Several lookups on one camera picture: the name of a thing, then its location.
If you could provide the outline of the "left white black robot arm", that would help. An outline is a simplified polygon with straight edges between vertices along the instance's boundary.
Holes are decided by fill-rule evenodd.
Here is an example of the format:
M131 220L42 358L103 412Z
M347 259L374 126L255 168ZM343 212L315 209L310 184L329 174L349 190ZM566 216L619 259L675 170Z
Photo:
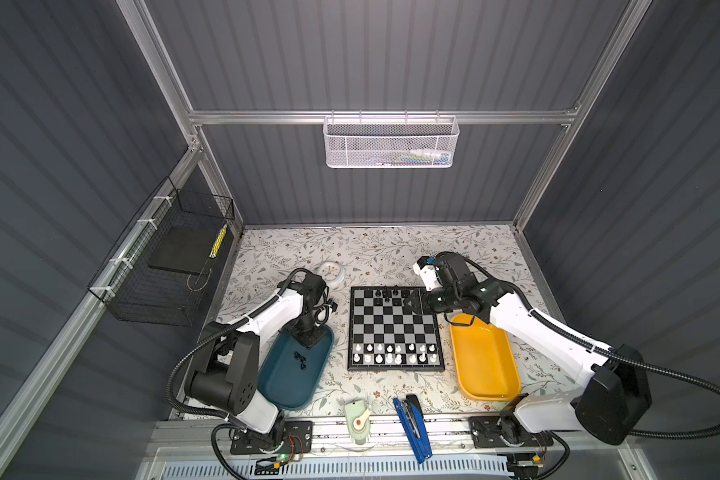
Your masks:
M165 396L180 412L230 420L259 435L280 428L281 410L258 392L261 344L285 333L307 350L321 349L335 310L320 275L296 268L274 293L230 324L210 322L168 376Z

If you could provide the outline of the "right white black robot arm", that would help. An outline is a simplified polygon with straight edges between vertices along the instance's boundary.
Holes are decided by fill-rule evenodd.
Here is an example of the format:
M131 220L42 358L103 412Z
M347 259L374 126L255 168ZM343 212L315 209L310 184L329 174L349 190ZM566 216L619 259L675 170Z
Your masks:
M687 383L720 397L720 386L699 377L644 361L636 349L614 348L567 326L534 307L515 284L488 273L463 255L443 251L412 265L422 280L405 305L419 315L466 314L528 344L562 369L574 389L556 395L527 396L512 417L529 433L585 431L619 445L627 437L696 440L720 435L720 422L682 431L641 430L638 423L652 405L651 374Z

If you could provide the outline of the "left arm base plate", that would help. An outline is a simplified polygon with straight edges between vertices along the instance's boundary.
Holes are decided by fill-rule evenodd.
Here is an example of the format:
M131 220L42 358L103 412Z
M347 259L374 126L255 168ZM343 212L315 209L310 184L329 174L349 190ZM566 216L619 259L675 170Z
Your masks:
M232 455L309 453L313 427L312 421L285 419L277 421L272 430L266 434L253 429L237 430L232 434L229 453Z

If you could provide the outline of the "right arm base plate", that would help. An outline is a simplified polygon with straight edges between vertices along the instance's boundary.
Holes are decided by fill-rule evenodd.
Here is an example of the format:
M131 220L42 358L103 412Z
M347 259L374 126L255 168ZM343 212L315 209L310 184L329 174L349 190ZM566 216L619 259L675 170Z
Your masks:
M521 448L541 447L546 449L554 444L547 433L529 433L513 416L472 416L468 426L476 448Z

